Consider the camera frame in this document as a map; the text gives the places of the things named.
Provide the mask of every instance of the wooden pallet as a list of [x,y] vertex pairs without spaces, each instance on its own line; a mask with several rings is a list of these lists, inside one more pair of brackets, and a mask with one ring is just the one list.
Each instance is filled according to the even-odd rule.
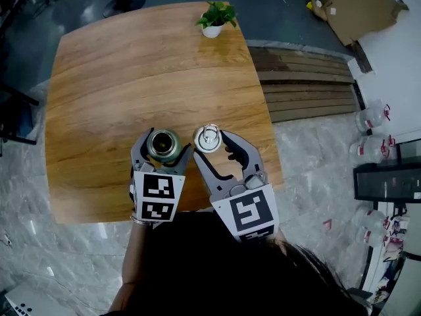
[[326,55],[249,47],[272,122],[357,110],[347,63]]

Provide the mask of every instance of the bracelet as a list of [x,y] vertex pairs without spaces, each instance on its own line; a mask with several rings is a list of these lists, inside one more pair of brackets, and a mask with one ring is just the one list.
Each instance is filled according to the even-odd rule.
[[137,224],[145,224],[145,225],[147,225],[147,226],[152,226],[152,224],[154,223],[154,222],[152,222],[152,221],[142,221],[142,220],[139,220],[139,219],[135,218],[133,215],[130,215],[130,219],[131,219],[134,223],[137,223]]

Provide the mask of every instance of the person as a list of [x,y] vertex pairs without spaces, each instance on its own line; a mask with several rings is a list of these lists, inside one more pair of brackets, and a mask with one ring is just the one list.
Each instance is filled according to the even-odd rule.
[[275,239],[240,244],[215,212],[134,222],[108,316],[146,313],[367,315],[313,253]]

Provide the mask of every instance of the black metal stand base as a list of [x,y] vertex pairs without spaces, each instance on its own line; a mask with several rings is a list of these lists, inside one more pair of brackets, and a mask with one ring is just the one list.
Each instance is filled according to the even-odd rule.
[[127,0],[122,6],[118,6],[117,0],[112,0],[103,11],[103,16],[109,18],[110,16],[122,14],[125,12],[135,11],[140,9],[145,4],[145,0]]

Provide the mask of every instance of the plastic water bottle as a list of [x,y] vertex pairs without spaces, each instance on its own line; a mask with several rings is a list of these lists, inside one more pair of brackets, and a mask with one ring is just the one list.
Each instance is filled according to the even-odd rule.
[[376,209],[369,209],[361,206],[357,209],[352,222],[358,227],[365,227],[368,230],[384,229],[386,216]]
[[372,247],[379,247],[383,244],[385,237],[385,229],[369,230],[365,227],[360,227],[355,234],[355,241],[367,244]]
[[349,146],[349,155],[354,164],[380,163],[389,157],[389,140],[383,136],[364,136]]
[[388,104],[383,106],[382,101],[377,99],[367,109],[356,113],[355,123],[361,132],[366,132],[368,129],[382,125],[385,119],[390,120],[389,112],[390,106]]

